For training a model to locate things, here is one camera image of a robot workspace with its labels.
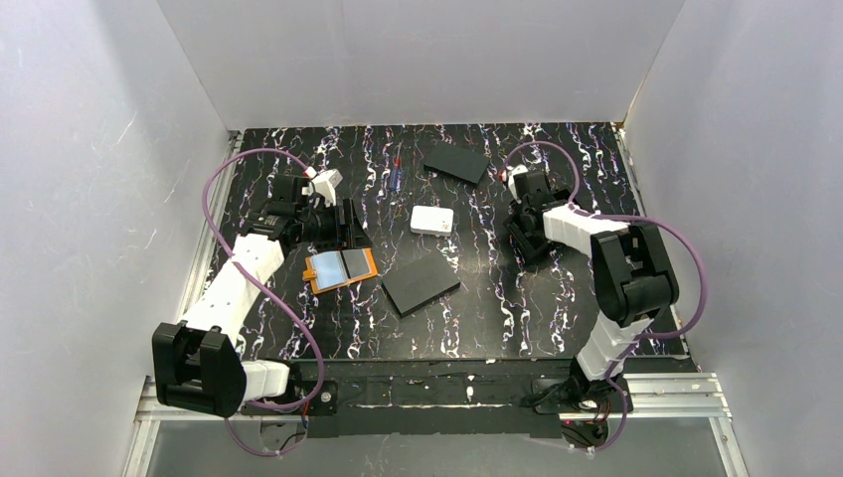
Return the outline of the black plastic box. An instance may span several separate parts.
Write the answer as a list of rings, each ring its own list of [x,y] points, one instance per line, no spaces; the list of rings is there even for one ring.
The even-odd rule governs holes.
[[[513,212],[503,225],[512,239],[512,247],[526,265],[543,260],[557,245],[545,237],[540,214]]]

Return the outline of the left aluminium side rail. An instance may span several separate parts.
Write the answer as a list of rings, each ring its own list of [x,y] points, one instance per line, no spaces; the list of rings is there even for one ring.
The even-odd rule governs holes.
[[[245,132],[242,129],[229,131],[228,143],[221,161],[212,168],[211,175],[202,181],[199,190],[201,229],[180,303],[172,317],[166,318],[153,329],[148,344],[152,343],[152,338],[161,325],[177,324],[204,293],[206,279],[212,273],[212,265],[217,256],[217,240],[210,223],[219,225],[219,220],[226,211],[234,175],[230,167],[218,176],[214,173],[242,150],[244,136]]]

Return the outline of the flat black box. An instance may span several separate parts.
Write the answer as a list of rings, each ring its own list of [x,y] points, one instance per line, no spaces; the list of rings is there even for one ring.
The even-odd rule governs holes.
[[[490,159],[480,153],[447,143],[438,143],[424,156],[423,165],[445,175],[478,185]]]

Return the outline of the aluminium front frame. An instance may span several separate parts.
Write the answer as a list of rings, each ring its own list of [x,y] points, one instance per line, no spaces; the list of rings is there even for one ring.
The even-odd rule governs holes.
[[[713,374],[627,378],[631,411],[538,414],[509,376],[363,375],[326,392],[331,415],[229,421],[159,404],[146,387],[126,476],[745,476]]]

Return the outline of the black network switch box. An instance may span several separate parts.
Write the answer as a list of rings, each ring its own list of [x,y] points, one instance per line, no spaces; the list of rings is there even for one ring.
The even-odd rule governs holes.
[[[426,254],[401,268],[390,270],[382,278],[382,287],[402,318],[459,286],[456,272],[438,252]]]

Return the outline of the orange leather card holder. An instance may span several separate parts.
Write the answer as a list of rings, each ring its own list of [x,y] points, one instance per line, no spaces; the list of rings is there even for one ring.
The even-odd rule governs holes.
[[[324,251],[305,258],[302,279],[314,294],[349,286],[378,275],[370,248]]]

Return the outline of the blue red screwdriver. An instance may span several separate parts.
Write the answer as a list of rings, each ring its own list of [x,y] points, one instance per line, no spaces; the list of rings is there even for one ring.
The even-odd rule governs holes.
[[[402,159],[401,153],[397,152],[390,169],[387,189],[391,192],[398,192],[401,188]]]

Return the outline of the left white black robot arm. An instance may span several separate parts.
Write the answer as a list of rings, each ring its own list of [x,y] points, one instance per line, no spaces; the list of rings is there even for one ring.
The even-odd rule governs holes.
[[[241,328],[267,281],[300,244],[319,252],[371,251],[351,199],[338,199],[342,175],[307,170],[275,178],[272,196],[248,213],[212,283],[177,323],[160,324],[151,338],[160,403],[230,417],[246,402],[280,398],[291,367],[242,361]]]

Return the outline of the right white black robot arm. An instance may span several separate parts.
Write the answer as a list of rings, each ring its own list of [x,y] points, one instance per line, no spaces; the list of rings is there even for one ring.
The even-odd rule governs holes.
[[[504,228],[525,262],[543,259],[558,245],[590,259],[599,312],[569,377],[549,393],[569,401],[602,398],[622,372],[624,351],[678,299],[659,230],[589,213],[572,193],[552,191],[539,171],[517,166],[500,177],[513,197]]]

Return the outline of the white rectangular box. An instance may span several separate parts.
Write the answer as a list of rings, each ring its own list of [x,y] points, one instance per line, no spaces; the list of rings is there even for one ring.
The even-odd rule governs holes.
[[[454,211],[434,206],[413,206],[411,232],[419,235],[450,237],[453,232]]]

